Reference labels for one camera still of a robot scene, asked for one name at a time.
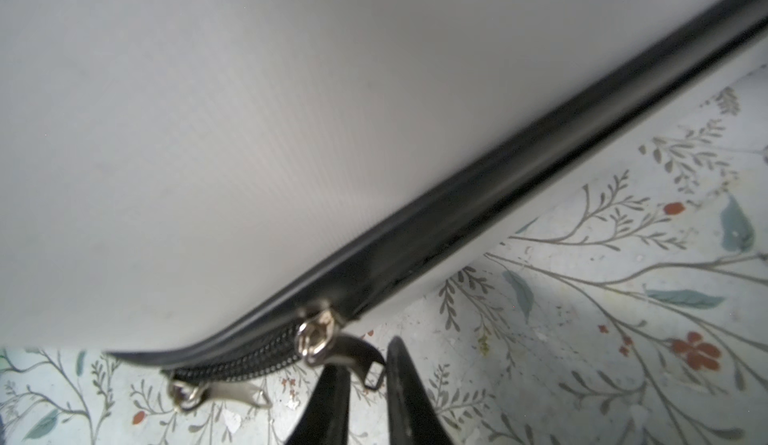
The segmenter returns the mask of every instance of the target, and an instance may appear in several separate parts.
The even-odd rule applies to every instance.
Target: black edge strip
[[[227,329],[189,347],[113,353],[166,368],[214,360],[324,305],[352,319],[514,209],[556,173],[716,66],[768,26],[768,0],[722,0],[313,267]]]

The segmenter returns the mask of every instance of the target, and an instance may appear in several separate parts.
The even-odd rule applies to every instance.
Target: red petal
[[[696,345],[696,350],[709,355],[710,357],[718,358],[720,356],[720,349],[713,344],[703,343]]]
[[[688,354],[688,357],[685,359],[686,363],[688,363],[688,366],[693,368],[694,370],[699,370],[701,368],[701,359],[704,358],[701,355],[697,354],[696,352],[691,352]]]
[[[720,364],[717,363],[716,360],[705,357],[704,355],[699,355],[699,357],[701,364],[704,365],[704,368],[709,368],[710,370],[720,370]]]
[[[134,415],[134,425],[139,425],[147,414],[144,411],[140,411]]]
[[[673,340],[670,348],[672,348],[672,351],[676,354],[684,354],[692,349],[689,344],[682,340]]]
[[[667,203],[667,205],[664,206],[664,213],[668,216],[676,216],[683,210],[685,210],[685,206],[680,202]]]
[[[688,343],[694,344],[698,341],[701,341],[701,334],[697,331],[689,331],[688,332]]]

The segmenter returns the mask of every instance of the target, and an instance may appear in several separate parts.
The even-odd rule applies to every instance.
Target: red flower
[[[134,425],[139,425],[141,423],[141,421],[143,421],[146,416],[147,416],[147,414],[143,410],[139,411],[138,413],[136,413],[134,415]]]
[[[675,338],[670,349],[678,355],[684,355],[685,362],[694,370],[701,370],[702,367],[709,370],[720,370],[720,364],[715,360],[721,355],[719,348],[707,342],[699,343],[702,337],[696,331],[688,332],[686,339],[686,341],[682,341]]]
[[[664,206],[664,213],[666,213],[668,216],[676,216],[683,210],[685,210],[685,206],[680,202],[667,203],[667,205]]]

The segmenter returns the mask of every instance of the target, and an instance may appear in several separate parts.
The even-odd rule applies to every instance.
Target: silver zipper pull
[[[174,409],[180,413],[197,410],[208,400],[234,400],[256,408],[271,408],[264,390],[249,382],[210,382],[193,385],[180,380],[168,383]]]
[[[342,365],[357,375],[363,387],[379,390],[386,362],[381,352],[366,341],[343,334],[330,310],[305,321],[296,333],[296,352],[311,367]]]

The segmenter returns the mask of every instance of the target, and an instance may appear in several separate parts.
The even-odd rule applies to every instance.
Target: zipper
[[[182,413],[194,411],[208,400],[234,400],[269,408],[272,403],[264,391],[246,382],[299,360],[310,367],[347,367],[371,391],[379,390],[384,381],[386,362],[381,352],[358,337],[341,333],[340,321],[330,309],[305,321],[294,321],[214,362],[163,373],[169,378],[168,395],[174,408]]]

